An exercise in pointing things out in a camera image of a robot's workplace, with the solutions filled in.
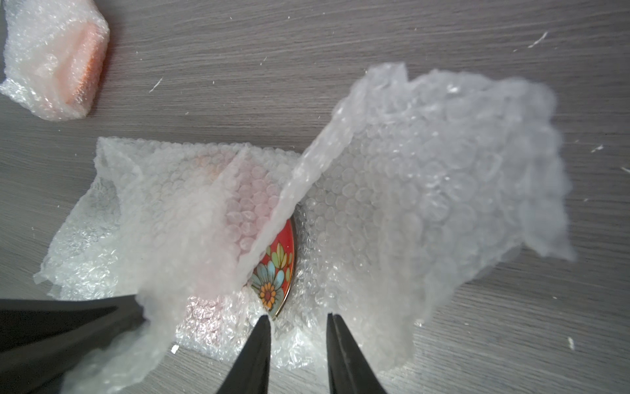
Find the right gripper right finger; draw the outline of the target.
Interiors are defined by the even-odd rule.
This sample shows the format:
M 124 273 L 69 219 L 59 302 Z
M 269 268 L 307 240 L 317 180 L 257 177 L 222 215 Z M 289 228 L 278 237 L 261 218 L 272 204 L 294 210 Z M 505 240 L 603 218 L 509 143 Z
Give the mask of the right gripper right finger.
M 326 352 L 330 393 L 387 393 L 340 315 L 327 317 Z

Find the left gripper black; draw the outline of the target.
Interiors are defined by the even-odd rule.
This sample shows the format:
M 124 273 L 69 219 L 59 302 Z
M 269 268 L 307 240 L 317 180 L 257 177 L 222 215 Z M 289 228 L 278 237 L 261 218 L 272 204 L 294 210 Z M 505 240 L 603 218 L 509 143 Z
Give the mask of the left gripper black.
M 1 392 L 59 393 L 90 352 L 144 323 L 134 295 L 103 300 L 1 300 Z

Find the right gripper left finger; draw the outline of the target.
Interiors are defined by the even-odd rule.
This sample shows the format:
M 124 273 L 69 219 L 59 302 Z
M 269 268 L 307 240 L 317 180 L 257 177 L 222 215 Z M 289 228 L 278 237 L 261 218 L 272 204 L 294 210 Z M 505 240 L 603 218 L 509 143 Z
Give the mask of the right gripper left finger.
M 267 394 L 272 333 L 267 315 L 259 318 L 217 394 Z

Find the red floral dinner plate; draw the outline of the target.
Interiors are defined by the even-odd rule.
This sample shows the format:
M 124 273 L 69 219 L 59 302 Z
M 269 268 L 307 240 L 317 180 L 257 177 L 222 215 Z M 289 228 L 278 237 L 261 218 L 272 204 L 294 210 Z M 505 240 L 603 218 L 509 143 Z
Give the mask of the red floral dinner plate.
M 290 218 L 250 278 L 252 289 L 272 318 L 277 318 L 290 295 L 297 266 L 296 241 L 295 221 Z

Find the clear bubble wrap sheet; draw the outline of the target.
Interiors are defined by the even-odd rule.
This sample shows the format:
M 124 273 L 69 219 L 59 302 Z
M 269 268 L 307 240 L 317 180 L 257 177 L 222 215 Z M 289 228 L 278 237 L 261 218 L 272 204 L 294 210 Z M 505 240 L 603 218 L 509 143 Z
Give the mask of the clear bubble wrap sheet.
M 36 282 L 59 300 L 134 295 L 145 325 L 73 369 L 65 393 L 141 382 L 173 343 L 231 362 L 268 315 L 250 278 L 288 219 L 297 266 L 272 365 L 326 364 L 341 315 L 373 370 L 413 356 L 462 284 L 523 246 L 572 260 L 556 96 L 520 78 L 371 68 L 303 154 L 101 137 L 95 179 Z

